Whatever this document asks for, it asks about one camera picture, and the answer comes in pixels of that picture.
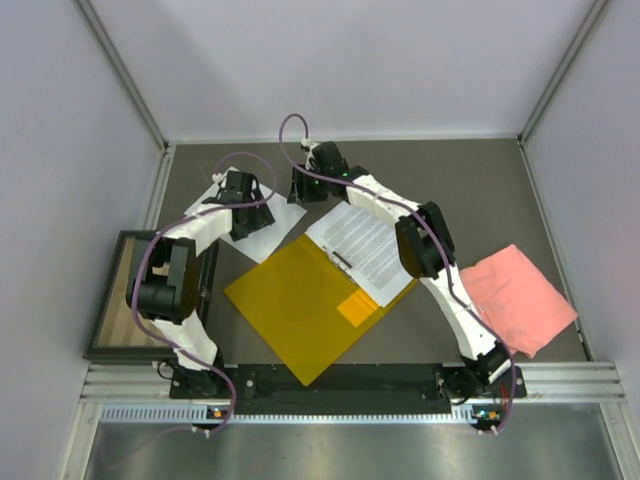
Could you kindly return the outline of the white paper stack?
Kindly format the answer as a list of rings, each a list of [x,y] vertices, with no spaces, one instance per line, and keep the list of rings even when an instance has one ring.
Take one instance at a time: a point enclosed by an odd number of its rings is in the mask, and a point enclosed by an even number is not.
[[[256,263],[273,254],[306,214],[304,208],[289,204],[279,193],[273,194],[267,205],[275,218],[272,226],[238,241],[229,234],[222,236],[223,241]],[[356,284],[369,297],[374,287],[395,279],[411,279],[400,263],[394,229],[364,209],[341,202],[311,225],[306,234],[320,250],[329,246],[343,256],[353,266]]]

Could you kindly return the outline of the yellow plastic folder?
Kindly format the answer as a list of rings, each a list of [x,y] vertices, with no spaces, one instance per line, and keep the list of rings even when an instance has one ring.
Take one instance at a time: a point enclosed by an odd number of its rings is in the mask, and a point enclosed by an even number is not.
[[[309,386],[415,285],[411,280],[381,307],[303,235],[226,287],[225,294]]]

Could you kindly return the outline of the printed paper sheet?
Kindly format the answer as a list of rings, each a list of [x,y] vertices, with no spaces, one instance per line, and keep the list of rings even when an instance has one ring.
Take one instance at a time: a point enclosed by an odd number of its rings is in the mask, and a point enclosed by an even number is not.
[[[386,307],[408,288],[413,287],[414,284],[415,281],[413,279],[395,279],[380,288],[374,287],[370,293],[370,297],[380,307]]]

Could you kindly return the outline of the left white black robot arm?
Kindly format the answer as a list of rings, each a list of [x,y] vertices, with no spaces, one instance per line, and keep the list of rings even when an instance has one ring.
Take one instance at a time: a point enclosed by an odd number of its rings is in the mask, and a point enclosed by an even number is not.
[[[215,365],[219,349],[197,313],[200,257],[225,235],[241,240],[275,223],[255,175],[230,169],[216,175],[214,185],[215,194],[191,214],[135,238],[126,291],[136,326],[169,346],[193,372],[194,387],[209,397],[224,390],[227,374]]]

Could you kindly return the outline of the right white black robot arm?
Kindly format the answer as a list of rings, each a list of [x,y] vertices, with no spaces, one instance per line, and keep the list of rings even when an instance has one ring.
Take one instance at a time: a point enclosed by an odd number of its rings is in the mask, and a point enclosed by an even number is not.
[[[395,231],[404,270],[436,300],[458,343],[469,388],[487,396],[507,382],[515,397],[515,362],[504,340],[484,322],[461,285],[455,246],[440,207],[410,201],[382,185],[366,169],[347,164],[331,141],[301,140],[303,164],[292,162],[294,198],[308,201],[307,186],[372,214]]]

